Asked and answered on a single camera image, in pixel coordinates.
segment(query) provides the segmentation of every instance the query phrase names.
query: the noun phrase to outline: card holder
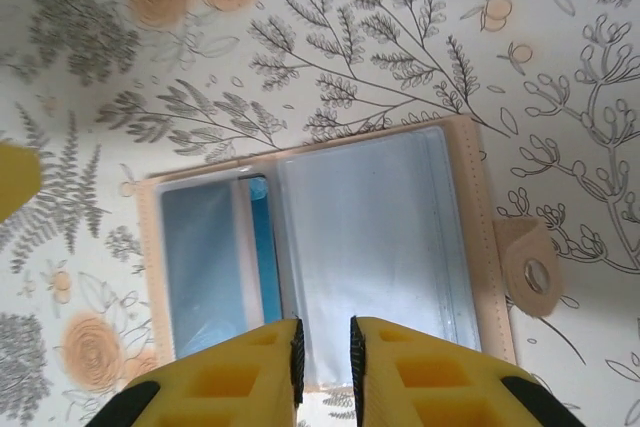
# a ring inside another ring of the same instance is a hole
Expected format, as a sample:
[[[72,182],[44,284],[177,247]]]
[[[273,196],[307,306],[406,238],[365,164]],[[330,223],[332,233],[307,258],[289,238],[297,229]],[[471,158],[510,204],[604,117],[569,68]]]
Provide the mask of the card holder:
[[[266,185],[266,202],[252,201],[251,178],[264,179],[254,183]],[[376,314],[515,361],[499,254],[514,271],[522,259],[494,236],[468,118],[154,177],[137,192],[161,363],[255,323],[300,316],[310,339],[307,385],[344,385],[343,317]],[[188,214],[198,216],[191,225]],[[521,245],[551,245],[539,229],[520,233]],[[209,294],[198,306],[194,283]]]

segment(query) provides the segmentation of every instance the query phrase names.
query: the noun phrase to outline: black rubber pad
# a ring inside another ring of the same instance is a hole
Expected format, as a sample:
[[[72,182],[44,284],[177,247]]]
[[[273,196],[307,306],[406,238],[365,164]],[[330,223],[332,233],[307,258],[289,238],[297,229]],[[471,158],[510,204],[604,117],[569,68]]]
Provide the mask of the black rubber pad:
[[[358,325],[358,319],[351,317],[351,376],[353,377],[353,395],[356,403],[356,423],[362,427],[364,422],[364,374],[366,371],[367,348],[364,335]]]
[[[505,377],[502,384],[531,412],[542,427],[585,427],[540,384],[521,377]]]
[[[86,427],[131,427],[159,391],[160,384],[152,380],[123,390]]]
[[[293,385],[293,403],[298,406],[302,403],[304,391],[304,327],[302,320],[298,319],[296,333],[291,341],[291,385]]]

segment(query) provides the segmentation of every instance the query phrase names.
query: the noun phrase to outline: yellow object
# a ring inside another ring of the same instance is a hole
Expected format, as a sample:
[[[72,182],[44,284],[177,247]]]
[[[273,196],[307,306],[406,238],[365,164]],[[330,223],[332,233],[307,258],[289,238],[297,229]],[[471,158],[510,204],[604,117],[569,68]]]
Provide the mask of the yellow object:
[[[540,426],[501,382],[537,384],[519,367],[384,320],[355,321],[366,351],[363,427]]]
[[[38,193],[40,160],[30,149],[0,143],[0,222]]]
[[[138,377],[127,388],[155,381],[160,390],[133,427],[295,426],[302,336],[301,321],[282,320]]]

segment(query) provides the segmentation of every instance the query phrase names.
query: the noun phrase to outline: floral wallpaper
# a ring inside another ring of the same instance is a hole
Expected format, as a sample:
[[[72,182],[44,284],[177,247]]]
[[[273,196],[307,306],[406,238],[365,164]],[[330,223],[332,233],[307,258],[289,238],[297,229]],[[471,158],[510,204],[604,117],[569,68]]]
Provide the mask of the floral wallpaper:
[[[465,114],[495,215],[545,219],[554,313],[520,365],[640,426],[640,0],[0,0],[0,140],[43,188],[0,224],[0,419],[85,425],[156,365],[135,201],[154,172]],[[354,425],[343,392],[300,427]]]

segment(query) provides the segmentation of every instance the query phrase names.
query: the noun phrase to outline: wallpaper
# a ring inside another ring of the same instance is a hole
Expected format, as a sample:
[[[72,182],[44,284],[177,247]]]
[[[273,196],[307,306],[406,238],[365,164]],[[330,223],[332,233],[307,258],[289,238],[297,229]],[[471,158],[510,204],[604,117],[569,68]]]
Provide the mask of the wallpaper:
[[[43,167],[0,224],[3,425],[84,425],[156,365],[137,181],[465,114],[495,215],[543,217],[565,275],[551,316],[510,309],[520,365],[640,426],[640,0],[0,0],[0,24],[0,139]],[[299,426],[353,408],[308,396]]]

